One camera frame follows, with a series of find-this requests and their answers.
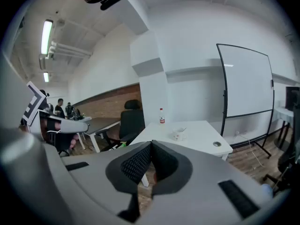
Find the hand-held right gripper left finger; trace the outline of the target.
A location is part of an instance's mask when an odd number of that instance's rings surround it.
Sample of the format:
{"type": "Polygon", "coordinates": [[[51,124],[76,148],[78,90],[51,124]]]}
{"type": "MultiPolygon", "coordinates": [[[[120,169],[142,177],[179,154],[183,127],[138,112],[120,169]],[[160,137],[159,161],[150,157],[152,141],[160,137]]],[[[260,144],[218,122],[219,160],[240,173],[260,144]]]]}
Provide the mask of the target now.
{"type": "Polygon", "coordinates": [[[69,186],[69,191],[71,207],[77,209],[77,222],[152,223],[151,207],[141,214],[138,202],[138,185],[151,159],[150,142],[63,159],[68,168],[87,163],[68,172],[75,184],[69,186]]]}

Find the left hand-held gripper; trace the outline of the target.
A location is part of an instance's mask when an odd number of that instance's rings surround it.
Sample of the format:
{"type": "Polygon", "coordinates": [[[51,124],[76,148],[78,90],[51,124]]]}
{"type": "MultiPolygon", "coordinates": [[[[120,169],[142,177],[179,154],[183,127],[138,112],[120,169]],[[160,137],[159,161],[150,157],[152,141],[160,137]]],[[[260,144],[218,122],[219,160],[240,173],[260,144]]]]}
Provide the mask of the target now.
{"type": "Polygon", "coordinates": [[[48,133],[77,134],[86,132],[89,125],[84,122],[67,120],[54,115],[47,103],[46,93],[39,90],[32,82],[27,87],[33,92],[33,98],[26,108],[22,120],[30,133],[40,140],[46,139],[48,133]]]}

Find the person's left hand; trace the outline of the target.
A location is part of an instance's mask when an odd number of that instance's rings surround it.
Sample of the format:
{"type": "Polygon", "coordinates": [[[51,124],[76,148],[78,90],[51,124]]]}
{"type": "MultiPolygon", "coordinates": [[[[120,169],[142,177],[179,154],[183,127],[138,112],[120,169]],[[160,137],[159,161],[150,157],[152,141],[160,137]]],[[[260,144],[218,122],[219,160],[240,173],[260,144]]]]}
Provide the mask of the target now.
{"type": "Polygon", "coordinates": [[[78,134],[75,134],[70,142],[70,149],[73,149],[76,145],[76,142],[79,140],[78,134]]]}

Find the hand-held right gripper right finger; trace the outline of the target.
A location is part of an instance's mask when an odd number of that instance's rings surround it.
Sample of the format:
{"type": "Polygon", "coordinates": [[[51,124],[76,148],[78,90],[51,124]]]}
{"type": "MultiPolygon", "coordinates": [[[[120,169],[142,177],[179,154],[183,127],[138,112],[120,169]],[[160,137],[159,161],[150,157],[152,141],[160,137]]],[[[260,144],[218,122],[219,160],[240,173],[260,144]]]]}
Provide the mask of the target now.
{"type": "Polygon", "coordinates": [[[235,225],[270,204],[251,177],[214,155],[152,141],[157,183],[147,225],[235,225]]]}

